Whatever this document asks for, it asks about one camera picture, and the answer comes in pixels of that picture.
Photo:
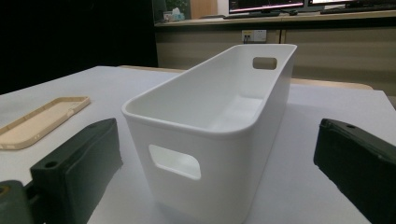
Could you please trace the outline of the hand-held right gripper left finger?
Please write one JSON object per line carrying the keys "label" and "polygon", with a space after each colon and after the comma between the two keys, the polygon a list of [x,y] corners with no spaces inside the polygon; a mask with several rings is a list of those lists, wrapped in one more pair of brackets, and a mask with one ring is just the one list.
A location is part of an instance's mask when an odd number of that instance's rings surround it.
{"label": "hand-held right gripper left finger", "polygon": [[121,166],[115,119],[97,121],[54,149],[31,168],[44,222],[86,224]]}

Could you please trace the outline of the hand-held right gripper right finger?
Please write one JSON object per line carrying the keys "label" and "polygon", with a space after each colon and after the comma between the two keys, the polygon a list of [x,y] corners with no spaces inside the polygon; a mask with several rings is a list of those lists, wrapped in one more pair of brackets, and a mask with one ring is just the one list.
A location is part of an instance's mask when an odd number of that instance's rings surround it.
{"label": "hand-held right gripper right finger", "polygon": [[313,162],[372,224],[396,224],[396,146],[323,119]]}

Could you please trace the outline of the white plastic bin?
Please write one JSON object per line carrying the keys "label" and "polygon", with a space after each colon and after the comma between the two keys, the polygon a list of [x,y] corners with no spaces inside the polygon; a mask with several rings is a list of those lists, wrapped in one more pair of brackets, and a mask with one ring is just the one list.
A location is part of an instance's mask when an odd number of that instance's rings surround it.
{"label": "white plastic bin", "polygon": [[287,105],[291,44],[237,45],[126,102],[154,199],[203,224],[242,224]]}

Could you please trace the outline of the wooden desk with monitors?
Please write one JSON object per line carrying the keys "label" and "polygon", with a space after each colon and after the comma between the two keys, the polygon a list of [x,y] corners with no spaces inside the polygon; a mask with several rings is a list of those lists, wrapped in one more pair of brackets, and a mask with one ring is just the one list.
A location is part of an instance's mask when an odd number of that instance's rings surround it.
{"label": "wooden desk with monitors", "polygon": [[396,10],[369,11],[341,14],[299,13],[290,16],[286,13],[277,17],[242,18],[242,19],[198,19],[157,23],[158,30],[186,29],[301,29],[334,27],[387,27],[396,25]]}

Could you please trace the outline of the white wall socket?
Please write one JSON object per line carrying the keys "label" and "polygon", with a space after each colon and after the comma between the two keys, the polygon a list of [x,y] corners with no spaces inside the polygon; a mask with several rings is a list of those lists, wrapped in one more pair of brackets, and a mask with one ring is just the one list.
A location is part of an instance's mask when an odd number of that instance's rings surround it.
{"label": "white wall socket", "polygon": [[243,30],[241,32],[242,41],[247,43],[265,43],[267,40],[266,30]]}

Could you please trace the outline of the beige phone case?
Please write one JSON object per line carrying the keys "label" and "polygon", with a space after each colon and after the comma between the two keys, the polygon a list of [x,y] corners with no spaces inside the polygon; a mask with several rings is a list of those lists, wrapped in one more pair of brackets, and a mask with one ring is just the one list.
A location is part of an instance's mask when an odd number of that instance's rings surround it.
{"label": "beige phone case", "polygon": [[0,128],[0,150],[32,146],[91,102],[88,96],[59,97]]}

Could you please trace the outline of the white table sheet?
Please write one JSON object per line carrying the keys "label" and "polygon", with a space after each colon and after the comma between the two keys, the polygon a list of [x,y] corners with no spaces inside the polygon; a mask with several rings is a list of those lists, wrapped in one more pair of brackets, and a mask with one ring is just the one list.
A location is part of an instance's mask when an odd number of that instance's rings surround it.
{"label": "white table sheet", "polygon": [[[118,122],[123,166],[108,185],[89,224],[198,224],[155,203],[121,113],[137,94],[174,77],[172,72],[99,66],[0,95],[0,127],[63,96],[90,104],[23,150],[0,150],[0,181],[31,180],[30,167],[87,125]],[[396,146],[396,110],[382,91],[293,84],[274,148],[245,224],[369,224],[313,163],[324,118],[356,125]]]}

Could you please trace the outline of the black keyboard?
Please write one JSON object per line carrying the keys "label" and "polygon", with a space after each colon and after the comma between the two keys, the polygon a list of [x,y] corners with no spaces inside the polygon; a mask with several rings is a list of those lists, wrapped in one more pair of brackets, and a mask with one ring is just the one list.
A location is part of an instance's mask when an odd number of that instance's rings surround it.
{"label": "black keyboard", "polygon": [[255,13],[248,13],[244,15],[229,15],[225,16],[224,20],[234,20],[234,19],[251,19],[251,18],[264,18],[264,17],[277,17],[280,15],[280,12],[277,11],[270,11],[270,12],[255,12]]}

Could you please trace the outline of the tissue box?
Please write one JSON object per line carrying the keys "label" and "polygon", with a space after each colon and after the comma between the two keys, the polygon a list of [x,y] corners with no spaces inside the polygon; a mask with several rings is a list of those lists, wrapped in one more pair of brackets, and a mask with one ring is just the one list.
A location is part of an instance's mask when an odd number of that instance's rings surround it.
{"label": "tissue box", "polygon": [[173,8],[171,11],[165,11],[163,13],[163,20],[166,22],[184,21],[185,15],[180,11],[178,7],[176,7]]}

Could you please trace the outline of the wooden table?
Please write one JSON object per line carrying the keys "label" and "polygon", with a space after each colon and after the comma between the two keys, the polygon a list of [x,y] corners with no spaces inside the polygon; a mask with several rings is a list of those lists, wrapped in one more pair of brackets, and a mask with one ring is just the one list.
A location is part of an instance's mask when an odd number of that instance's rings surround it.
{"label": "wooden table", "polygon": [[[182,69],[157,68],[157,67],[134,66],[134,65],[121,65],[120,67],[128,68],[128,69],[137,69],[137,70],[157,71],[157,72],[170,72],[170,73],[183,73],[183,72],[185,72],[185,70],[182,70]],[[350,83],[350,82],[327,81],[327,80],[292,78],[291,79],[291,83],[292,84],[301,84],[301,85],[333,87],[333,88],[373,90],[373,88],[371,86],[368,86],[368,85],[365,85],[365,84]]]}

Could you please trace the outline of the wide computer monitor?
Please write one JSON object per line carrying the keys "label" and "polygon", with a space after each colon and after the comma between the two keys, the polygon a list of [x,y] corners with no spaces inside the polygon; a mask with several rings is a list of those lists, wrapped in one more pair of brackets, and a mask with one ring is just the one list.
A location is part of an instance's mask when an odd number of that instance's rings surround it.
{"label": "wide computer monitor", "polygon": [[229,13],[271,12],[303,6],[304,0],[229,0]]}

